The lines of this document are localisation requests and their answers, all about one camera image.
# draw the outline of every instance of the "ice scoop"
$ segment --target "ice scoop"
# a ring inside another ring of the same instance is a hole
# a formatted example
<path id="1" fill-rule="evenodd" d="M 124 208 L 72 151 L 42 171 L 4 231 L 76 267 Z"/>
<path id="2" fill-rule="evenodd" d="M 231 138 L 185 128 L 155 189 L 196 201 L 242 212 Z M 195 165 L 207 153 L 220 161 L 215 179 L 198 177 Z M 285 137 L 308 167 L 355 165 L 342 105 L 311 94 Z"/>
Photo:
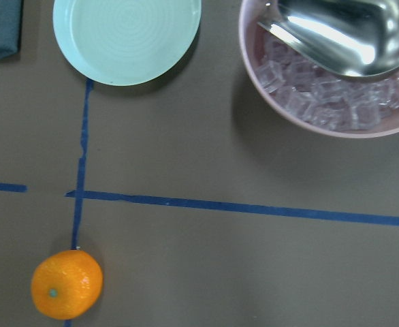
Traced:
<path id="1" fill-rule="evenodd" d="M 399 0 L 272 0 L 258 23 L 341 76 L 399 68 Z"/>

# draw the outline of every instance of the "folded cloth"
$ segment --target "folded cloth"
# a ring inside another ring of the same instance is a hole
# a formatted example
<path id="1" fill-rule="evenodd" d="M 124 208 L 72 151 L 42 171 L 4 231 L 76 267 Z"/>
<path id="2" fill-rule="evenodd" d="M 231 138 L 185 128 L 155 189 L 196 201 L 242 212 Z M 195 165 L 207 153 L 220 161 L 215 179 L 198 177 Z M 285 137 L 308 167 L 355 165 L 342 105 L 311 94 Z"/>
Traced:
<path id="1" fill-rule="evenodd" d="M 0 0 L 0 59 L 19 51 L 22 0 Z"/>

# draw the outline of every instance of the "plate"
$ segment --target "plate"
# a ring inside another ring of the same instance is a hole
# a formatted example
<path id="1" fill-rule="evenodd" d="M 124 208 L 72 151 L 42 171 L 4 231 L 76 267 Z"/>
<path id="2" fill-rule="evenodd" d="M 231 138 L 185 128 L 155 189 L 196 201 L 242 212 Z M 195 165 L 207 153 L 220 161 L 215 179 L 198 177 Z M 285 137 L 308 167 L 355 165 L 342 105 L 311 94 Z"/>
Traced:
<path id="1" fill-rule="evenodd" d="M 80 73 L 127 86 L 174 66 L 200 17 L 201 0 L 55 0 L 53 27 L 63 55 Z"/>

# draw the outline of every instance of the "bowl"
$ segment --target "bowl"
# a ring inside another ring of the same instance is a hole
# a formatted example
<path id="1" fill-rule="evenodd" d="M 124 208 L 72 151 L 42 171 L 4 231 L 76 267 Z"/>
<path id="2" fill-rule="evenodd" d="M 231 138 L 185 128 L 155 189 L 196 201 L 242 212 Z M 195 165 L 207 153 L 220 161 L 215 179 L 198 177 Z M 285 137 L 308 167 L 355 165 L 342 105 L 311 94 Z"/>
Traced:
<path id="1" fill-rule="evenodd" d="M 391 115 L 381 119 L 381 122 L 371 129 L 332 131 L 312 125 L 282 107 L 274 96 L 263 88 L 256 74 L 257 69 L 262 65 L 262 59 L 265 54 L 264 35 L 268 33 L 257 24 L 265 4 L 264 0 L 242 0 L 238 33 L 240 50 L 249 78 L 269 106 L 295 125 L 327 136 L 338 138 L 378 138 L 399 132 L 399 108 L 395 109 Z"/>

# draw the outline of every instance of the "blue tape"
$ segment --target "blue tape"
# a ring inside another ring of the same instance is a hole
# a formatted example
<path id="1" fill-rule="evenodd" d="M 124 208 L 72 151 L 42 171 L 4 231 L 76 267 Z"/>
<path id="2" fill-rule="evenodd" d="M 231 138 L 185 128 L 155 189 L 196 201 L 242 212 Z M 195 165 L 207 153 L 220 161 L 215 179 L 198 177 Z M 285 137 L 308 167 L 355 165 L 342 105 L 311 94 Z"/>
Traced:
<path id="1" fill-rule="evenodd" d="M 0 191 L 25 193 L 27 192 L 27 186 L 20 184 L 0 183 Z"/>
<path id="2" fill-rule="evenodd" d="M 88 151 L 89 138 L 89 94 L 93 90 L 93 80 L 88 78 L 86 80 L 86 92 L 84 94 L 83 105 L 83 119 L 82 119 L 82 134 L 80 137 L 80 145 L 82 147 L 82 156 L 78 160 L 77 172 L 77 186 L 75 192 L 76 203 L 74 206 L 74 223 L 72 228 L 71 249 L 76 249 L 78 246 L 78 230 L 82 220 L 82 208 L 84 198 L 84 180 L 86 176 L 86 156 Z"/>
<path id="3" fill-rule="evenodd" d="M 76 191 L 68 192 L 65 194 L 65 196 L 73 198 L 74 196 L 76 196 Z M 254 213 L 258 215 L 274 215 L 284 217 L 320 219 L 328 221 L 344 221 L 352 223 L 371 223 L 376 225 L 399 226 L 399 217 L 395 216 L 342 213 L 336 211 L 286 208 L 280 206 L 260 206 L 256 204 L 240 204 L 232 202 L 162 198 L 158 196 L 131 196 L 128 194 L 96 191 L 85 191 L 84 197 L 86 199 L 92 200 L 127 201 L 138 204 L 154 204 L 158 206 L 178 206 L 183 208 L 233 211 L 237 213 Z"/>

